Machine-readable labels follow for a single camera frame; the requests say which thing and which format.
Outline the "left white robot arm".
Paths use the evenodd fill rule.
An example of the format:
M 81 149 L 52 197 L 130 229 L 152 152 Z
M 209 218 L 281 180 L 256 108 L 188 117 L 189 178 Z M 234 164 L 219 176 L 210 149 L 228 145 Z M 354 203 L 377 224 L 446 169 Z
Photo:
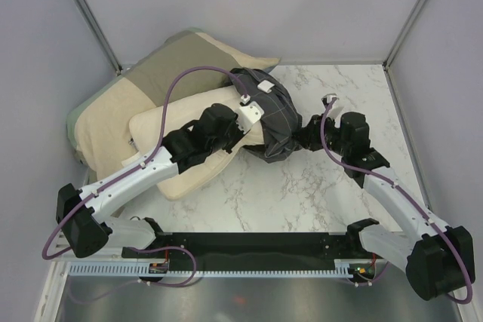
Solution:
M 162 133 L 149 154 L 87 190 L 63 186 L 57 195 L 56 230 L 63 233 L 76 257 L 95 254 L 114 232 L 106 221 L 114 211 L 153 185 L 204 163 L 215 152 L 231 152 L 259 117 L 253 105 L 231 110 L 215 103 L 199 119 Z

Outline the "dark grey plaid pillowcase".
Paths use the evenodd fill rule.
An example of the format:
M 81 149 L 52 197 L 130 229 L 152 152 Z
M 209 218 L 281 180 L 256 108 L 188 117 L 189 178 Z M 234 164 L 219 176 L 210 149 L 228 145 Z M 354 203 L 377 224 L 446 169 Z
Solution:
M 250 101 L 263 110 L 260 120 L 232 150 L 245 148 L 267 163 L 283 161 L 300 150 L 302 146 L 294 139 L 294 134 L 302 130 L 303 119 L 285 86 L 261 69 L 234 68 L 231 73 L 240 82 L 235 83 L 238 95 L 227 101 L 227 106 L 237 111 L 242 106 L 241 95 L 247 93 Z

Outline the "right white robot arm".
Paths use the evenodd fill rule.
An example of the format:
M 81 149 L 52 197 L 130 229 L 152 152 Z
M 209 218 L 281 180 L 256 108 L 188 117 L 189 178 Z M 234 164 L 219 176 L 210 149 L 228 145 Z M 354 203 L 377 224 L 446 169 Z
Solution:
M 398 237 L 368 219 L 353 223 L 350 228 L 354 233 L 345 238 L 347 253 L 357 258 L 368 252 L 383 257 L 405 273 L 421 299 L 452 296 L 454 291 L 465 288 L 466 297 L 452 297 L 452 301 L 469 304 L 475 282 L 471 234 L 462 226 L 450 226 L 420 204 L 390 163 L 371 146 L 369 133 L 363 114 L 347 112 L 339 124 L 327 115 L 314 115 L 294 134 L 303 148 L 324 150 L 383 206 L 404 233 Z

